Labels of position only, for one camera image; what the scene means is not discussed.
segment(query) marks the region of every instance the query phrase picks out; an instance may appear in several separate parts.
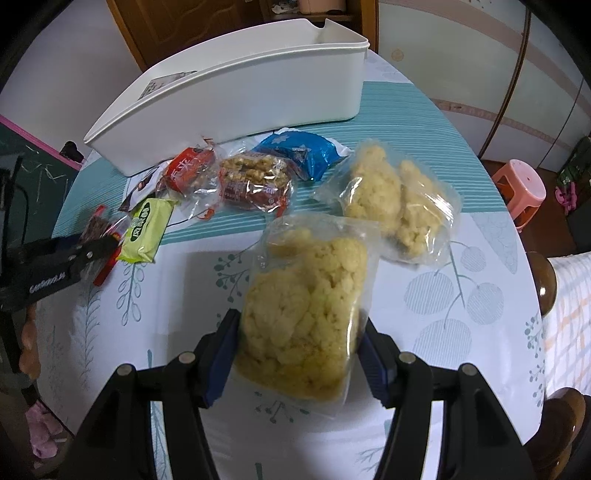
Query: chalkboard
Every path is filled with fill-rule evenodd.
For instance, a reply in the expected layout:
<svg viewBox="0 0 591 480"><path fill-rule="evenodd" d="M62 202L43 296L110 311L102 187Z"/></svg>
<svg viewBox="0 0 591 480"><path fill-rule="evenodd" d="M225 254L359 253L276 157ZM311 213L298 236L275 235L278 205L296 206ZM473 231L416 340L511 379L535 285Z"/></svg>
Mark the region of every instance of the chalkboard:
<svg viewBox="0 0 591 480"><path fill-rule="evenodd" d="M29 217L25 243L51 238L57 216L78 171L0 122L0 155L21 154L15 182L28 195ZM20 245L26 202L16 190L8 219L8 246Z"/></svg>

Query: blue gripper pad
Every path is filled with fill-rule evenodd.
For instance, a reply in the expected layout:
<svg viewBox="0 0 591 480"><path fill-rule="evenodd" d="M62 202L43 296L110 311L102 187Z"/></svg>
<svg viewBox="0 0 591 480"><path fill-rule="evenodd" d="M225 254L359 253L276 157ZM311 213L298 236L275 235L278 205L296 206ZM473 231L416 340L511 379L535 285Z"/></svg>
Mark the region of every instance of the blue gripper pad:
<svg viewBox="0 0 591 480"><path fill-rule="evenodd" d="M238 310L228 310L217 331L209 334L209 341L201 355L199 378L200 381L206 379L203 394L205 408L211 407L222 396L238 347L240 316Z"/></svg>
<svg viewBox="0 0 591 480"><path fill-rule="evenodd" d="M390 351L383 337L384 335L376 331L371 320L368 320L357 355L372 395L385 408L390 408L391 399L388 387L396 378L398 368L394 353Z"/></svg>

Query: blue snack wrapper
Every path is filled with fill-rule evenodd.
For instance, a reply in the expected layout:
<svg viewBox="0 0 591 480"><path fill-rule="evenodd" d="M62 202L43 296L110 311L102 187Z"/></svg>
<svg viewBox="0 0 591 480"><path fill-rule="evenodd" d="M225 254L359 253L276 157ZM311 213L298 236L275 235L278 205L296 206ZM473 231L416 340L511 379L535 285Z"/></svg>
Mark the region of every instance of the blue snack wrapper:
<svg viewBox="0 0 591 480"><path fill-rule="evenodd" d="M328 167L343 158L328 139L302 131L273 133L253 150L293 160L302 180L319 181Z"/></svg>

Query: pink cloth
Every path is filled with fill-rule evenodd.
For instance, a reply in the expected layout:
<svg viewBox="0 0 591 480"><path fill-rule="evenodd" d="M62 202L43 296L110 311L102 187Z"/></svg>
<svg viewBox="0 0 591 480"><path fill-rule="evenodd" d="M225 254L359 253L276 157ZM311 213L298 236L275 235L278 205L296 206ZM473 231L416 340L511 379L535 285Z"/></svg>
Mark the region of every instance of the pink cloth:
<svg viewBox="0 0 591 480"><path fill-rule="evenodd" d="M33 454L38 458L52 458L57 454L57 444L51 439L64 428L40 402L36 402L25 413Z"/></svg>

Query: round table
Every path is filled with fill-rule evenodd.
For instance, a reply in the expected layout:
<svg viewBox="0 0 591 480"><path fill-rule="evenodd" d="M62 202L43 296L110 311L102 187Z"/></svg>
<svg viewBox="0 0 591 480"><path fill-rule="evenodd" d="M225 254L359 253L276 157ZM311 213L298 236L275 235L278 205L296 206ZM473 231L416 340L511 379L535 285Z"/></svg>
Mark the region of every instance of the round table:
<svg viewBox="0 0 591 480"><path fill-rule="evenodd" d="M538 429L544 391L537 297L505 204L464 139L373 52L359 115L302 129L349 147L368 137L386 141L429 165L462 195L450 262L434 270L380 261L370 317L402 350L432 365L473 362L527 441ZM130 183L105 159L89 162L72 185L54 235L81 231L100 203L116 208ZM295 210L326 210L309 199L310 189L299 186ZM103 287L83 281L39 302L38 385L48 406L75 432L119 364L147 368L193 350L228 308L241 308L250 247L263 227L254 212L229 210L207 222L183 222L175 212L154 264L119 262ZM202 418L222 479L346 480L373 478L392 412L372 398L355 361L347 401L335 419L234 380ZM157 403L152 435L158 476L171 478ZM435 478L440 438L441 405L435 404L425 479Z"/></svg>

